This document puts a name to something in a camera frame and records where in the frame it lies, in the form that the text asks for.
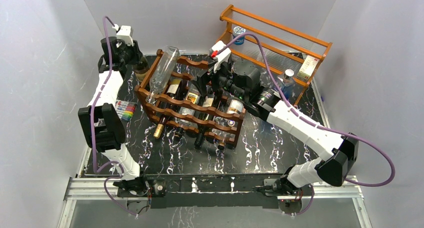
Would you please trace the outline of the dark wine bottle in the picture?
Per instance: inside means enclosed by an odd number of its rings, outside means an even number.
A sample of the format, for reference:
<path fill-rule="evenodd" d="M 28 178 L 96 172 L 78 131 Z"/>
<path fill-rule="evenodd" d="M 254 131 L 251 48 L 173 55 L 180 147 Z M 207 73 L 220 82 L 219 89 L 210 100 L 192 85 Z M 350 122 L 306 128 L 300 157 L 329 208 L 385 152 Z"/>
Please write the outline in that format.
<path fill-rule="evenodd" d="M 215 93 L 213 91 L 211 91 L 206 95 L 206 98 L 205 98 L 202 106 L 203 107 L 212 107 L 216 103 L 217 103 L 217 98 L 215 96 Z M 210 120 L 210 114 L 200 113 L 198 118 L 202 121 L 208 121 L 208 120 Z M 197 137 L 195 138 L 195 141 L 194 141 L 194 147 L 197 150 L 201 149 L 201 146 L 202 146 L 202 143 L 203 143 L 203 140 L 204 140 L 204 133 L 205 133 L 206 129 L 207 129 L 206 126 L 200 125 L 200 124 L 198 125 L 199 133 L 197 134 Z"/>

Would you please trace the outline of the green wine bottle white label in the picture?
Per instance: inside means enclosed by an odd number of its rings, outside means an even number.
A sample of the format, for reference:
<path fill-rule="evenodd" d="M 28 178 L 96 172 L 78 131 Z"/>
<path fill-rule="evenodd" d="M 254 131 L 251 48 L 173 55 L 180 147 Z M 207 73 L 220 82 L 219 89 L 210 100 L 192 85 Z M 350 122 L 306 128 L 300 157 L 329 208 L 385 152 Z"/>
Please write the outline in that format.
<path fill-rule="evenodd" d="M 133 72 L 137 78 L 137 80 L 141 83 L 149 71 L 150 66 L 145 56 L 140 57 L 139 61 L 136 63 L 133 68 Z"/>

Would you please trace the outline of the clear glass bottle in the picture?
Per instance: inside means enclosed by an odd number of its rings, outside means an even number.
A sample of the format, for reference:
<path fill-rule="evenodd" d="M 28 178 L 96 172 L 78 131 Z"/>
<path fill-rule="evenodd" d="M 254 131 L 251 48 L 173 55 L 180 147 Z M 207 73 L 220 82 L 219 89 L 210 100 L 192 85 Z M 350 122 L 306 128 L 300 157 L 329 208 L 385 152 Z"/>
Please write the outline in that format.
<path fill-rule="evenodd" d="M 148 103 L 154 104 L 156 95 L 163 92 L 179 57 L 180 51 L 176 47 L 167 46 L 163 51 L 163 55 L 149 81 L 150 95 L 146 98 Z"/>

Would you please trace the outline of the blue square glass bottle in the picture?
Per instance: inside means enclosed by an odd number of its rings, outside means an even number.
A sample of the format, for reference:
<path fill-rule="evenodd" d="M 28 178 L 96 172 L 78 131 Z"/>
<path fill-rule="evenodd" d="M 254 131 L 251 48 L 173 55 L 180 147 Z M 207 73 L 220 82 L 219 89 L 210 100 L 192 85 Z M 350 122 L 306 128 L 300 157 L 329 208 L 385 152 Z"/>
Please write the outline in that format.
<path fill-rule="evenodd" d="M 278 85 L 287 100 L 293 95 L 293 89 L 296 84 L 294 74 L 292 69 L 286 69 L 277 76 Z"/>

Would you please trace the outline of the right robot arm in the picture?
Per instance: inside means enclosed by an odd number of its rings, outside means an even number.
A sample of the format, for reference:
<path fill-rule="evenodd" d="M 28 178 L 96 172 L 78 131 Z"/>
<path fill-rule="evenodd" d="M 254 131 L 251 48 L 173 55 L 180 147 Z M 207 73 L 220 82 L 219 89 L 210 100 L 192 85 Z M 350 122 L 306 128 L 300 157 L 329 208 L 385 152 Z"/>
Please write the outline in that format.
<path fill-rule="evenodd" d="M 224 89 L 239 99 L 252 116 L 283 129 L 318 155 L 312 161 L 291 166 L 279 179 L 264 182 L 258 191 L 294 195 L 301 187 L 315 182 L 336 187 L 344 183 L 356 161 L 358 142 L 325 131 L 324 126 L 286 104 L 275 89 L 261 85 L 261 72 L 251 61 L 222 62 L 217 71 L 215 64 L 216 61 L 209 63 L 209 69 L 191 80 L 202 96 L 207 94 L 207 84 Z"/>

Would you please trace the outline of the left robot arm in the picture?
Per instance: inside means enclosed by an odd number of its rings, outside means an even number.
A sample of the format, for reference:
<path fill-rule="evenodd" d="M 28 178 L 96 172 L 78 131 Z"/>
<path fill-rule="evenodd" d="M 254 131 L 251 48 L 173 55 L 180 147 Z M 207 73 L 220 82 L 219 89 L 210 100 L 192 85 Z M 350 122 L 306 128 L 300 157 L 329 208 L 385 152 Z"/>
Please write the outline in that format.
<path fill-rule="evenodd" d="M 79 108 L 78 118 L 87 145 L 107 157 L 118 170 L 121 178 L 114 186 L 144 196 L 149 191 L 149 182 L 126 147 L 126 131 L 115 104 L 128 67 L 147 62 L 137 41 L 128 45 L 123 39 L 108 37 L 100 43 L 104 54 L 97 64 L 98 85 L 89 104 Z"/>

